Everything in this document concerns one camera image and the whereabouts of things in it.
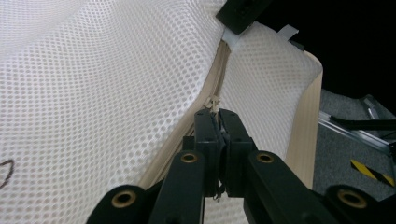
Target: yellow and black hazard stripe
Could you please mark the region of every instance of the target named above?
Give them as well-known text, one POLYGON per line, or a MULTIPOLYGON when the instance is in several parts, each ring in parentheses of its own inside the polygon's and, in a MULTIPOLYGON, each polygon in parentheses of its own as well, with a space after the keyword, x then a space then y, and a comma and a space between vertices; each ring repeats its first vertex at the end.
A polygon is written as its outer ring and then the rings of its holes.
POLYGON ((371 169, 370 167, 365 166, 364 164, 358 161, 351 160, 350 165, 352 166, 352 168, 356 169, 357 171, 361 172, 364 175, 371 177, 372 179, 379 180, 386 185, 395 187, 395 182, 393 178, 388 175, 380 174, 379 172, 371 169))

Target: white mesh fabric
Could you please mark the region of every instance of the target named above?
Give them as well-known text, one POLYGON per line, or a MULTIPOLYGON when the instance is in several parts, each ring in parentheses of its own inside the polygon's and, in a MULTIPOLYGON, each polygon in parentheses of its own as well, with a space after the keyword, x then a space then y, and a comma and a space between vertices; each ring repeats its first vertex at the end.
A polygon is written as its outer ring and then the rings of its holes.
POLYGON ((84 223, 137 183, 204 84, 222 4, 0 3, 0 223, 84 223))
MULTIPOLYGON (((233 45, 219 107, 237 113, 259 150, 285 159, 301 95, 321 65, 255 22, 233 45)), ((205 223, 248 223, 242 199, 205 200, 205 223)))

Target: dark background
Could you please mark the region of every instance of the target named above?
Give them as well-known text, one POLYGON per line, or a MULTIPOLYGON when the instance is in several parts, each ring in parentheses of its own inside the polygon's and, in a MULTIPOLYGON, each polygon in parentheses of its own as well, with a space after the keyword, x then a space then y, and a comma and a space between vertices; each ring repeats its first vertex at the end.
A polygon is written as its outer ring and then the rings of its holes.
POLYGON ((358 99, 366 94, 396 115, 396 8, 392 1, 273 0, 258 22, 279 31, 323 65, 322 89, 358 99))

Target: perforated fabric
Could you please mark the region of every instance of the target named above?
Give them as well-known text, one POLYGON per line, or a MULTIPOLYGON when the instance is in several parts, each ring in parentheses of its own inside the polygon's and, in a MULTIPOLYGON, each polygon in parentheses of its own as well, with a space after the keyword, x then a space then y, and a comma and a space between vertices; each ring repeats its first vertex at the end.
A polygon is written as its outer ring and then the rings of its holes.
MULTIPOLYGON (((220 107, 236 112, 259 150, 286 158, 301 95, 322 67, 274 30, 254 23, 232 47, 220 107)), ((248 223, 243 199, 205 200, 205 223, 248 223)))
POLYGON ((0 223, 85 223, 137 183, 205 82, 222 4, 2 1, 0 223))

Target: gray carpet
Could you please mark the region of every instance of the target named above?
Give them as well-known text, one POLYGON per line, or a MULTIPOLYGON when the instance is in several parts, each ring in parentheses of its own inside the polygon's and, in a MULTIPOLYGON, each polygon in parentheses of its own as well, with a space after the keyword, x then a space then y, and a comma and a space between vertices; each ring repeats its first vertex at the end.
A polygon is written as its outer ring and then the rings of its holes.
MULTIPOLYGON (((395 119, 385 107, 379 106, 382 118, 395 119)), ((351 99, 325 90, 322 90, 320 110, 340 119, 370 119, 360 99, 351 99)), ((375 136, 384 134, 370 133, 375 136)), ((319 125, 313 190, 324 194, 329 186, 344 184, 361 189, 378 201, 395 193, 395 188, 353 169, 351 160, 392 176, 390 157, 319 125)))

